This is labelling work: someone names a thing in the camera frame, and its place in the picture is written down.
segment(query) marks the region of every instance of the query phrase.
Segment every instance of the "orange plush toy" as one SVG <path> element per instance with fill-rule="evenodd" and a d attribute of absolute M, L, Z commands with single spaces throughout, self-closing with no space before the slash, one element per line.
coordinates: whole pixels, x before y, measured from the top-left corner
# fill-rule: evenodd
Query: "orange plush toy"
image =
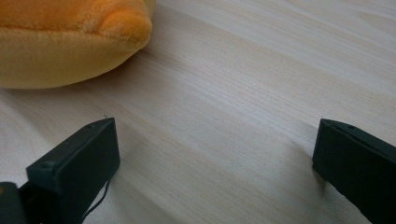
<path fill-rule="evenodd" d="M 1 0 L 0 87 L 97 77 L 149 42 L 155 0 Z"/>

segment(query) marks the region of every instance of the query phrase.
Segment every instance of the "wooden surface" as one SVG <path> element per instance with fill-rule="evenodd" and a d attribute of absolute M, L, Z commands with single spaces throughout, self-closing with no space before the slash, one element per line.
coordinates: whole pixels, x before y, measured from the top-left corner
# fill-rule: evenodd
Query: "wooden surface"
<path fill-rule="evenodd" d="M 0 90 L 0 179 L 114 117 L 121 167 L 85 223 L 368 223 L 311 169 L 321 118 L 396 145 L 390 0 L 158 0 L 148 46 L 68 87 Z"/>

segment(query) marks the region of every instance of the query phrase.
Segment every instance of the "black cable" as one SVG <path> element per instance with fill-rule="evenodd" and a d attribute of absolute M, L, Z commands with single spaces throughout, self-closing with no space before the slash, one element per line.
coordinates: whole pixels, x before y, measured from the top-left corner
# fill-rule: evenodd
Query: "black cable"
<path fill-rule="evenodd" d="M 112 177 L 113 177 L 113 176 L 111 176 L 111 177 L 107 180 L 107 182 L 106 182 L 105 192 L 103 193 L 102 198 L 82 216 L 81 223 L 84 222 L 85 218 L 86 218 L 93 210 L 95 210 L 95 209 L 101 204 L 101 202 L 105 199 L 105 197 L 106 197 L 106 195 L 107 195 L 108 188 L 110 187 L 110 181 L 111 181 L 111 178 L 112 178 Z"/>

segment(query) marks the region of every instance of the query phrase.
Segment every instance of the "plush fabric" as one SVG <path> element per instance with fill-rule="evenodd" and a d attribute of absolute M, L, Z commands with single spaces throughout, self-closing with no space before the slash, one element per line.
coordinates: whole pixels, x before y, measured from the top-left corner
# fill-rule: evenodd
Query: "plush fabric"
<path fill-rule="evenodd" d="M 146 46 L 155 0 L 1 0 L 0 87 L 97 77 Z"/>

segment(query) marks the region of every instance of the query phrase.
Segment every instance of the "light wooden floor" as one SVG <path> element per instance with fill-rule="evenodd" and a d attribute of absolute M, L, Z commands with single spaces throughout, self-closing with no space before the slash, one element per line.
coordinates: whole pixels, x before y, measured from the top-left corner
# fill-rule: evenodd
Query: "light wooden floor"
<path fill-rule="evenodd" d="M 396 145 L 396 2 L 158 0 L 149 45 L 68 87 L 0 90 L 0 180 L 83 125 L 121 167 L 85 223 L 368 223 L 311 169 L 321 118 Z"/>

